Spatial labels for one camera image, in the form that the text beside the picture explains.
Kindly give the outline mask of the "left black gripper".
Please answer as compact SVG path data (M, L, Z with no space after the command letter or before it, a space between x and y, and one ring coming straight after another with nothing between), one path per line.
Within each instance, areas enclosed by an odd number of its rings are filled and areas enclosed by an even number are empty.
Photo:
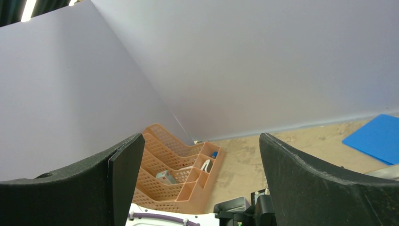
M215 217L221 226L276 226L277 220L268 188L251 193L251 202L238 197L216 204Z

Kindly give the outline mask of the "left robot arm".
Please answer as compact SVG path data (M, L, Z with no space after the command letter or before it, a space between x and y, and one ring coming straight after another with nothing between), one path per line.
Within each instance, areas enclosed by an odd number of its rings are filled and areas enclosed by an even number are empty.
M251 202L245 197L220 202L208 214L183 214L151 210L132 204L127 226L276 226L269 189L251 193Z

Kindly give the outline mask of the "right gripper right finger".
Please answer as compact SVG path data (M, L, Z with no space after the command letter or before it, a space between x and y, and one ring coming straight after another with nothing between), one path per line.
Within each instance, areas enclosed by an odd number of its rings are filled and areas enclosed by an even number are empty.
M398 225L398 181L333 165L269 133L259 147L279 226Z

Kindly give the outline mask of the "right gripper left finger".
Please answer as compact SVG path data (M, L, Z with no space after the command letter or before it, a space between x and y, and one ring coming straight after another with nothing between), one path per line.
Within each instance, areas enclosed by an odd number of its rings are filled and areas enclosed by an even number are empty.
M3 226L123 226L145 139L132 135L71 165L0 184Z

